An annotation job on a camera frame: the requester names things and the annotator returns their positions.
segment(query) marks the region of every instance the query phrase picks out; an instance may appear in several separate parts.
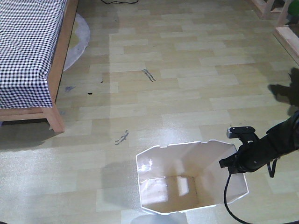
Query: round rug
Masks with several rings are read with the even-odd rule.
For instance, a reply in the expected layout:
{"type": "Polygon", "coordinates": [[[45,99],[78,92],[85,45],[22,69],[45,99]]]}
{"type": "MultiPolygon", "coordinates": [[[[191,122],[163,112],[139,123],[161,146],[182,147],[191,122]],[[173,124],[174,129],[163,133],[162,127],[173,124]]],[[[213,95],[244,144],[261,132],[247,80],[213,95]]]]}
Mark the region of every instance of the round rug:
{"type": "Polygon", "coordinates": [[[80,58],[88,45],[89,39],[89,26],[85,19],[77,13],[71,33],[69,49],[64,63],[64,71],[80,58]]]}

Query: bed leg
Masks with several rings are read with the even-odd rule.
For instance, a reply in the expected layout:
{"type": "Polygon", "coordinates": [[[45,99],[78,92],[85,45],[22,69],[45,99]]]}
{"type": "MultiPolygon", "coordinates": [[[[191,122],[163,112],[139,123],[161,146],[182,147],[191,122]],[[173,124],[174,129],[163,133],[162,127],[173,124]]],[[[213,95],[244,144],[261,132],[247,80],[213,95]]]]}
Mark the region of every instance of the bed leg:
{"type": "Polygon", "coordinates": [[[54,130],[54,132],[64,132],[65,126],[64,122],[59,114],[59,111],[55,104],[53,104],[52,108],[43,107],[42,111],[46,116],[50,126],[54,130]]]}

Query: wooden bed frame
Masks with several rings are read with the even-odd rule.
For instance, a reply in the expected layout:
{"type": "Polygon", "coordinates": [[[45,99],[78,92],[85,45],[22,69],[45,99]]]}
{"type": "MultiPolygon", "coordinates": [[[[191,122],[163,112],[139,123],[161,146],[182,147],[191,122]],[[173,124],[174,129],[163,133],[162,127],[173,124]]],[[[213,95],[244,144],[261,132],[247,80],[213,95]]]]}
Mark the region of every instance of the wooden bed frame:
{"type": "Polygon", "coordinates": [[[256,8],[256,14],[262,20],[277,19],[282,11],[282,7],[271,10],[275,0],[268,0],[267,2],[264,0],[247,1],[254,4],[254,7],[256,8]]]}
{"type": "Polygon", "coordinates": [[[62,22],[53,63],[48,75],[48,86],[53,103],[52,108],[31,107],[21,109],[0,109],[0,121],[44,119],[46,118],[55,132],[64,132],[65,127],[59,111],[55,105],[64,62],[71,38],[78,0],[68,0],[64,20],[62,22]]]}
{"type": "Polygon", "coordinates": [[[294,61],[299,64],[299,37],[294,34],[288,25],[285,25],[288,22],[286,17],[288,15],[289,5],[292,1],[293,0],[287,0],[285,2],[273,34],[286,51],[292,56],[294,61]]]}

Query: bed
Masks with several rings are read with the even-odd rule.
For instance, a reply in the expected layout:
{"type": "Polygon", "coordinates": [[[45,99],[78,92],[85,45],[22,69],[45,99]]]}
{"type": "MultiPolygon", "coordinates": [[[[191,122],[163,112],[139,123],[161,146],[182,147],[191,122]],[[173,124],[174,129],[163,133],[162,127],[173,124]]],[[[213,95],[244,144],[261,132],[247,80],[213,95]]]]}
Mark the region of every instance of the bed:
{"type": "Polygon", "coordinates": [[[65,127],[56,97],[78,0],[1,0],[0,121],[65,127]]]}

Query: open cardboard box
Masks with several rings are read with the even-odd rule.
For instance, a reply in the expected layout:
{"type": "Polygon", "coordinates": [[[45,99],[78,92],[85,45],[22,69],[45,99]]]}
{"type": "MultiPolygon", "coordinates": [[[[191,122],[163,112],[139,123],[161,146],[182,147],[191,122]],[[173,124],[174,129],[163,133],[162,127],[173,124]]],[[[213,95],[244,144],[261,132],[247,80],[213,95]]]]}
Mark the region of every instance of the open cardboard box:
{"type": "MultiPolygon", "coordinates": [[[[232,144],[210,140],[154,146],[136,156],[141,207],[154,214],[212,207],[223,203],[228,170],[219,160],[236,152],[232,144]]],[[[244,174],[231,177],[228,203],[248,194],[244,174]]]]}

